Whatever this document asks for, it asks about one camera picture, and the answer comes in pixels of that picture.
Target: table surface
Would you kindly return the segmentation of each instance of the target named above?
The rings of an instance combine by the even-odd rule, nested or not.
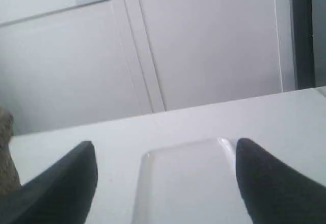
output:
[[[120,224],[131,223],[141,157],[150,150],[249,137],[326,185],[325,126],[326,98],[308,89],[17,136],[10,147],[25,183],[79,142],[91,140],[99,179],[87,223]]]

